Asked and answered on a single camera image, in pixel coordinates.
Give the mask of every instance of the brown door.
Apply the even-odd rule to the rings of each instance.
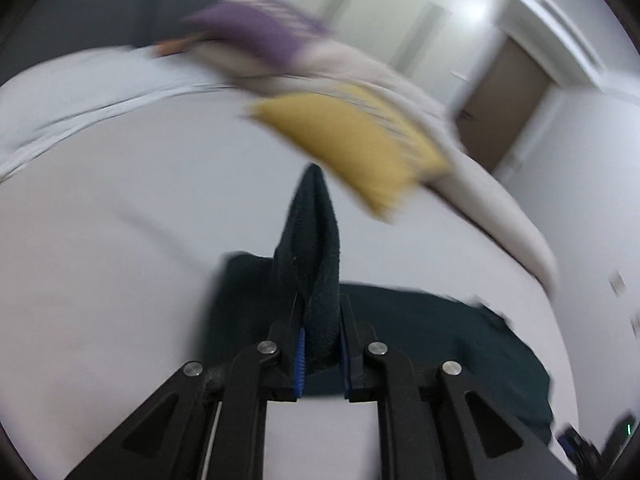
[[[550,84],[533,58],[507,40],[456,120],[469,156],[491,173]]]

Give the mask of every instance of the dark green cloth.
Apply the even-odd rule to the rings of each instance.
[[[267,337],[288,316],[293,297],[306,300],[303,324],[309,375],[306,394],[342,391],[338,362],[339,294],[356,319],[369,321],[383,342],[415,363],[460,362],[543,442],[551,439],[549,376],[504,319],[484,306],[420,291],[338,284],[338,229],[322,171],[311,165],[292,200],[273,258],[236,254],[213,299],[204,360],[231,360]]]
[[[219,364],[265,339],[289,316],[296,293],[305,298],[306,369],[337,364],[340,327],[340,240],[322,170],[306,168],[289,206],[273,258],[231,256],[206,323],[203,359]]]

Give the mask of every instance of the white bed sheet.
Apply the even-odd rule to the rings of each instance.
[[[64,478],[193,357],[223,254],[273,254],[308,158],[246,117],[251,99],[165,98],[88,127],[0,186],[0,418],[40,480]],[[504,313],[554,380],[556,423],[577,427],[568,357],[536,279],[428,190],[385,224],[330,175],[328,184],[342,280],[480,299]],[[291,429],[300,420],[291,410],[312,404],[303,420],[319,423],[317,401],[270,408],[266,478],[364,478],[370,435],[347,463],[327,456],[329,442],[318,449],[330,425]],[[360,413],[350,412],[353,431],[372,428],[370,406],[347,408]],[[283,460],[286,434],[314,453]]]

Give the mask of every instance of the bed headboard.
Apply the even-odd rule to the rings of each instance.
[[[0,38],[0,85],[37,63],[78,50],[145,46],[179,37],[180,19],[217,0],[37,0]]]

